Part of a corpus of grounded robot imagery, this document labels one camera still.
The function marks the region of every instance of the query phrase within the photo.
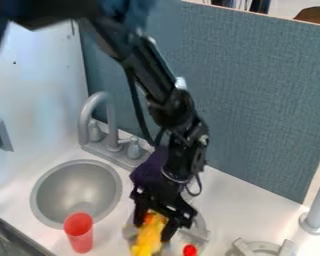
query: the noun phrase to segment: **silver pole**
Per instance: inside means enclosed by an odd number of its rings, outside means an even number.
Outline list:
[[[320,235],[320,189],[310,212],[300,217],[300,226],[310,234]]]

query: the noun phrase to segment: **small red object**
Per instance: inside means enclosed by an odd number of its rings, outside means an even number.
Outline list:
[[[183,249],[184,256],[197,256],[198,250],[193,244],[188,244]]]
[[[86,253],[91,250],[93,241],[92,225],[92,217],[86,213],[74,213],[66,218],[64,231],[75,252]]]

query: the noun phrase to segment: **gray fabric wall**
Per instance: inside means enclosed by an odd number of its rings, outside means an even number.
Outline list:
[[[208,163],[302,202],[320,160],[320,26],[167,0],[148,30],[210,127]],[[140,135],[121,68],[82,42],[90,92],[114,93],[119,127]]]

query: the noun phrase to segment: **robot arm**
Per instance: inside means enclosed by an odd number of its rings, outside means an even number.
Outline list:
[[[203,171],[209,134],[190,94],[176,88],[177,79],[154,40],[143,35],[153,5],[154,0],[1,0],[0,21],[9,19],[36,29],[81,19],[100,48],[129,74],[130,86],[136,82],[142,88],[151,116],[168,131],[170,140],[168,159],[156,184],[135,185],[131,193],[134,224],[142,225],[148,210],[159,212],[168,218],[161,236],[168,241],[178,228],[190,228],[197,215],[180,194]],[[0,38],[4,28],[1,24]]]
[[[159,212],[169,219],[161,237],[168,241],[178,228],[190,228],[197,215],[180,193],[203,171],[207,126],[196,113],[190,94],[176,88],[177,80],[152,39],[106,18],[87,19],[84,24],[95,31],[100,47],[133,74],[154,121],[170,133],[162,176],[156,184],[135,185],[131,193],[136,206],[134,224],[140,226],[148,210]]]

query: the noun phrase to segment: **gray knob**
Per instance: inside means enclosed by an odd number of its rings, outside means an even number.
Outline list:
[[[89,139],[91,142],[99,142],[103,140],[104,133],[98,127],[97,121],[95,119],[91,119],[89,123]]]
[[[132,136],[130,138],[127,155],[130,159],[133,159],[133,160],[139,159],[142,155],[139,139],[135,136]]]

